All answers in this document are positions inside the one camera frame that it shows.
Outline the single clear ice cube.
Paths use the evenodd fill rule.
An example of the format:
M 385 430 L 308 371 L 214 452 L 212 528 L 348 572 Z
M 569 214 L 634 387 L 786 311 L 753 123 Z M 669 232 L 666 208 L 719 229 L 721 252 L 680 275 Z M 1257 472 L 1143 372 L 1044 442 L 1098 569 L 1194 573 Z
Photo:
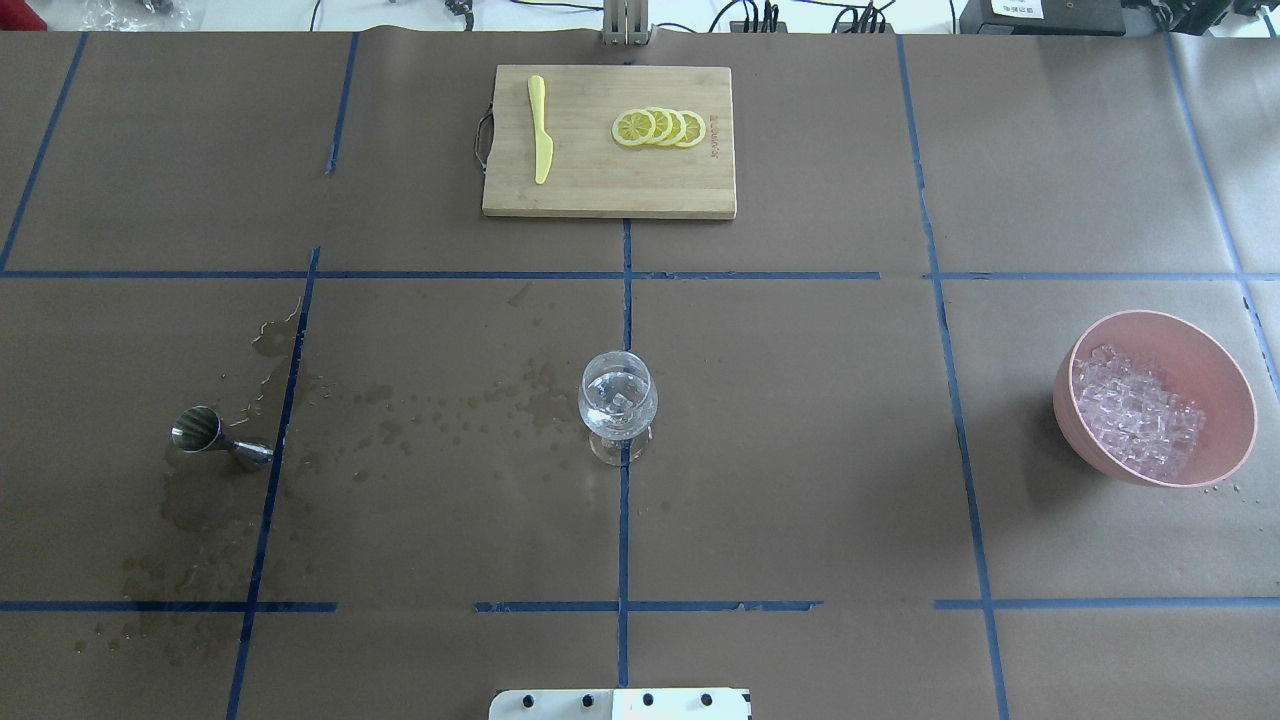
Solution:
M 649 387 L 625 380 L 604 382 L 595 388 L 599 409 L 613 425 L 634 424 L 645 413 Z

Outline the steel cocktail jigger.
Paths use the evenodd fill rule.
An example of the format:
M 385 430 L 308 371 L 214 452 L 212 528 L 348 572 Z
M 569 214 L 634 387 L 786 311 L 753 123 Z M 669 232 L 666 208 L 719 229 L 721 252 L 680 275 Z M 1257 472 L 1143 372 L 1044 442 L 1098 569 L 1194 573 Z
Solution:
M 229 436 L 220 415 L 204 405 L 188 407 L 174 420 L 170 439 L 183 454 L 225 452 L 247 471 L 265 470 L 274 460 L 266 445 Z

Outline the clear wine glass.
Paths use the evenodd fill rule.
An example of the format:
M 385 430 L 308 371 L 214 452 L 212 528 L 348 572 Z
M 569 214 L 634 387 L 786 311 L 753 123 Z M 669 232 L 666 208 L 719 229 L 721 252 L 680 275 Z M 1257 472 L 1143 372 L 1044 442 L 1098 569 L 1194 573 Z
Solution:
M 635 354 L 599 354 L 582 370 L 579 414 L 591 451 L 621 468 L 636 462 L 653 439 L 659 393 L 648 365 Z

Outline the pile of clear ice cubes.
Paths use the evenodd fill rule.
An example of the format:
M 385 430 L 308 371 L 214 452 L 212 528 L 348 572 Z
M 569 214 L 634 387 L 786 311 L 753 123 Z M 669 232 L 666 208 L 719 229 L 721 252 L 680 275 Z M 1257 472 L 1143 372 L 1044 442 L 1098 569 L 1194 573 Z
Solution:
M 1085 429 L 1125 469 L 1161 482 L 1187 468 L 1207 420 L 1202 406 L 1166 387 L 1167 379 L 1152 354 L 1112 345 L 1071 363 L 1071 395 Z

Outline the bamboo cutting board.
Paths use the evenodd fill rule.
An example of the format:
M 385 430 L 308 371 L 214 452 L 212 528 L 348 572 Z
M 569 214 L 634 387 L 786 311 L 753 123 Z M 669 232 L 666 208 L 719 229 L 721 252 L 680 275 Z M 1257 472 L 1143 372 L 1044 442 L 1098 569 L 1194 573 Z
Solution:
M 534 182 L 530 76 L 547 82 L 554 161 Z M 695 147 L 623 147 L 617 115 L 668 108 L 700 114 Z M 489 217 L 730 220 L 737 214 L 733 81 L 727 67 L 499 65 L 483 211 Z

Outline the lemon slice rightmost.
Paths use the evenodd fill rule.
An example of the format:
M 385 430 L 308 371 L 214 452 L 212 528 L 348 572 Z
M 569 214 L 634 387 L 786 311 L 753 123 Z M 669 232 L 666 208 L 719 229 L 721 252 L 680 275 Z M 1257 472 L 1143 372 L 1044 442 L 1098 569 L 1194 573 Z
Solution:
M 611 135 L 617 145 L 636 147 L 650 143 L 658 131 L 655 117 L 645 109 L 634 109 L 616 117 Z

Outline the yellow plastic knife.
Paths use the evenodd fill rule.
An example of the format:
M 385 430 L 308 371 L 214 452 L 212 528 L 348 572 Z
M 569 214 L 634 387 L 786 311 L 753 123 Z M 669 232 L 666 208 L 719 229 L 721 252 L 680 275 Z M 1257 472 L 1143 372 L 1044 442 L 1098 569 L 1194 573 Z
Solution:
M 527 78 L 527 97 L 532 120 L 534 182 L 548 181 L 554 161 L 554 140 L 547 129 L 547 82 L 541 76 Z

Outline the black box device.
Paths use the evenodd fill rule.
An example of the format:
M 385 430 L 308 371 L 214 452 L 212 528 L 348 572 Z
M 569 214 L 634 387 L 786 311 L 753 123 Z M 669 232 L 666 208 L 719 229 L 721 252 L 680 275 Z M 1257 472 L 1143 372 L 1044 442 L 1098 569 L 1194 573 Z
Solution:
M 966 1 L 960 35 L 1064 35 L 1121 37 L 1120 1 Z

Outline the pink bowl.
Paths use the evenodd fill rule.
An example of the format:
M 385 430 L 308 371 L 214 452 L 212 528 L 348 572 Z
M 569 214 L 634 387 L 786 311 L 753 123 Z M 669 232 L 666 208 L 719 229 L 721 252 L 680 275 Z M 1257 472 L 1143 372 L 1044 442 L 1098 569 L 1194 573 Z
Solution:
M 1151 310 L 1089 325 L 1059 366 L 1052 406 L 1062 437 L 1093 469 L 1170 489 L 1226 480 L 1260 427 L 1234 356 L 1199 327 Z

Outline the clear plastic bag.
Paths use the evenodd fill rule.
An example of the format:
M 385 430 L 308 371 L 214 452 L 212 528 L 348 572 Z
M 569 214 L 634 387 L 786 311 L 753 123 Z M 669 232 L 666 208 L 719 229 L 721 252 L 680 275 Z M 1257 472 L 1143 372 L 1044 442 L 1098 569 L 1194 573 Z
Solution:
M 200 1 L 83 1 L 79 28 L 115 32 L 186 32 L 204 20 Z

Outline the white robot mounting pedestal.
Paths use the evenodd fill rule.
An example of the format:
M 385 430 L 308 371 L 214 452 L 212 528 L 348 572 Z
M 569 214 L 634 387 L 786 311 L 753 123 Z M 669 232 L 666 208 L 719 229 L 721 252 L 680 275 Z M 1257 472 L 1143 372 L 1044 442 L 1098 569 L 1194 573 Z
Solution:
M 728 687 L 512 689 L 489 719 L 751 719 L 750 691 Z

